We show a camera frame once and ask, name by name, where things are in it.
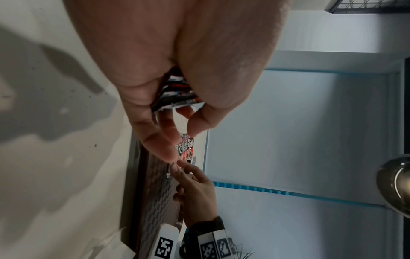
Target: black sleeve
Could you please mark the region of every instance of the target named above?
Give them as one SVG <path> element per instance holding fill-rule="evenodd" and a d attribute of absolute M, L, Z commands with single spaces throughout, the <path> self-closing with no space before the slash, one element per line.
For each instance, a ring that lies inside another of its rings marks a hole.
<path fill-rule="evenodd" d="M 199 222 L 188 230 L 187 242 L 179 249 L 179 255 L 183 259 L 201 259 L 199 252 L 198 236 L 225 229 L 221 217 L 212 221 Z"/>

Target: hand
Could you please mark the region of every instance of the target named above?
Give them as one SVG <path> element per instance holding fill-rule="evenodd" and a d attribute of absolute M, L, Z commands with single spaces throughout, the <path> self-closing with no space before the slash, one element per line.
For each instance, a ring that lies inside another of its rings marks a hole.
<path fill-rule="evenodd" d="M 213 128 L 251 93 L 270 59 L 290 0 L 64 0 L 84 45 L 117 87 L 141 141 L 165 162 L 177 159 L 172 112 L 150 105 L 162 76 L 181 68 L 205 102 L 189 119 L 195 137 Z"/>
<path fill-rule="evenodd" d="M 218 216 L 215 186 L 197 166 L 178 160 L 170 167 L 172 176 L 179 182 L 174 201 L 184 205 L 187 228 L 198 222 L 212 221 Z"/>

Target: fingernail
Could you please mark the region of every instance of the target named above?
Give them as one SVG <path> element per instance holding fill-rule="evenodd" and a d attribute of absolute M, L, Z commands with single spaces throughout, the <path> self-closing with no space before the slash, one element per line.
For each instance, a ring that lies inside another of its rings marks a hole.
<path fill-rule="evenodd" d="M 173 164 L 170 166 L 170 171 L 171 171 L 171 173 L 176 173 L 176 172 L 178 171 L 178 167 L 176 167 L 176 164 L 175 164 L 175 163 L 173 163 Z"/>

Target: metal wire rack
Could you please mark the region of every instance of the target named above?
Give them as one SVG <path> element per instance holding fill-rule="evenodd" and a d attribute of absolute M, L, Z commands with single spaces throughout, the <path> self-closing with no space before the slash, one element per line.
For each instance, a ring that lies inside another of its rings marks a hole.
<path fill-rule="evenodd" d="M 410 0 L 338 0 L 333 14 L 410 13 Z"/>

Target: metal knob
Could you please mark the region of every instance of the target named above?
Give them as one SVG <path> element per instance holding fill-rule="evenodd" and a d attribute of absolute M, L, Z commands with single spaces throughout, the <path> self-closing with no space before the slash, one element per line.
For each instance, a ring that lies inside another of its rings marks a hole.
<path fill-rule="evenodd" d="M 377 172 L 376 183 L 386 203 L 410 218 L 410 156 L 385 163 Z"/>

